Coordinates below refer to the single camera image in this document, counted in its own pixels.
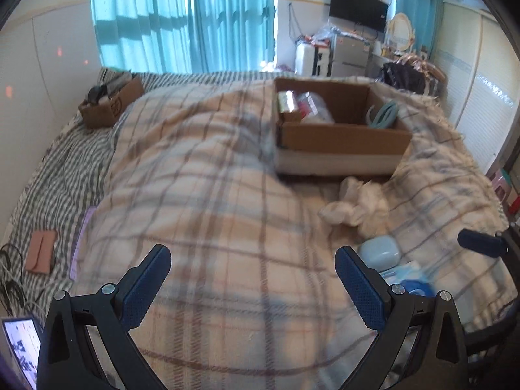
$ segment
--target transparent plastic bag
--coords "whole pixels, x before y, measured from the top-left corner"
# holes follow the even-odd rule
[[[341,29],[334,25],[325,25],[319,28],[318,32],[313,35],[315,41],[332,40],[334,36],[341,34]]]
[[[317,93],[302,93],[296,101],[302,114],[302,123],[334,124],[334,118],[327,109],[325,101]]]

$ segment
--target pink wallet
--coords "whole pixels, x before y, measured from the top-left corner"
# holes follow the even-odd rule
[[[50,274],[55,240],[55,230],[36,230],[33,232],[25,260],[27,271]]]

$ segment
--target sliding wardrobe door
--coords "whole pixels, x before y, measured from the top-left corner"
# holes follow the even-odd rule
[[[520,62],[500,26],[483,16],[482,45],[475,79],[457,129],[487,172],[500,153],[517,116]]]
[[[457,125],[471,86],[480,41],[480,15],[468,8],[444,3],[433,62],[448,77],[443,94],[446,117]]]

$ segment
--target screw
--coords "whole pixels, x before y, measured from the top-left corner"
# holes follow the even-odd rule
[[[115,286],[113,284],[105,284],[101,288],[101,293],[103,295],[110,295],[110,294],[114,293],[114,290],[115,290]]]
[[[67,293],[65,292],[65,290],[61,290],[61,289],[60,289],[60,290],[58,290],[58,291],[54,294],[54,299],[56,299],[57,301],[60,301],[60,300],[62,300],[62,299],[65,297],[66,294],[67,294]]]
[[[392,284],[392,292],[394,292],[396,295],[402,295],[405,293],[405,288],[401,286],[400,284]]]
[[[446,290],[443,290],[442,292],[440,292],[440,296],[445,301],[450,301],[451,300],[451,293],[447,292]]]

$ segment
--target open cardboard box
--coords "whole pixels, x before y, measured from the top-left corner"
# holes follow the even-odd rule
[[[80,104],[78,110],[88,129],[113,127],[126,108],[144,93],[141,79],[136,76],[105,103],[87,105],[85,100]]]
[[[275,165],[278,173],[301,176],[389,176],[401,161],[412,133],[398,118],[392,128],[366,126],[367,110],[386,101],[371,84],[275,79]],[[278,92],[316,92],[335,124],[302,124],[299,114],[280,113]]]

